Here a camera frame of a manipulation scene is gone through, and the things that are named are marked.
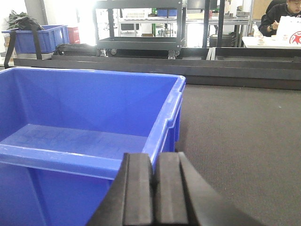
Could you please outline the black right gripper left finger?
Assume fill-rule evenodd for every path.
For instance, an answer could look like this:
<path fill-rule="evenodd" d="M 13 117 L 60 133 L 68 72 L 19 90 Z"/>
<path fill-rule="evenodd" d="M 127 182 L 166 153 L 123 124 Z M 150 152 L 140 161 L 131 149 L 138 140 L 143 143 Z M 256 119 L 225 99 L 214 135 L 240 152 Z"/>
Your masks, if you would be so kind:
<path fill-rule="evenodd" d="M 152 166 L 146 153 L 126 153 L 106 196 L 87 226 L 150 226 Z"/>

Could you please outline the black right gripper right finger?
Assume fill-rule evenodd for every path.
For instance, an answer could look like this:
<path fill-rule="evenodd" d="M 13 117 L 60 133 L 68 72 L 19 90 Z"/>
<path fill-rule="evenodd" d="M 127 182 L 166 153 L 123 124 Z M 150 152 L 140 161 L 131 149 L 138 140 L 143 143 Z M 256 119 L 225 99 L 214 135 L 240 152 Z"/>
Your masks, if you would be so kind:
<path fill-rule="evenodd" d="M 154 217 L 157 226 L 260 226 L 218 194 L 183 152 L 157 161 Z"/>

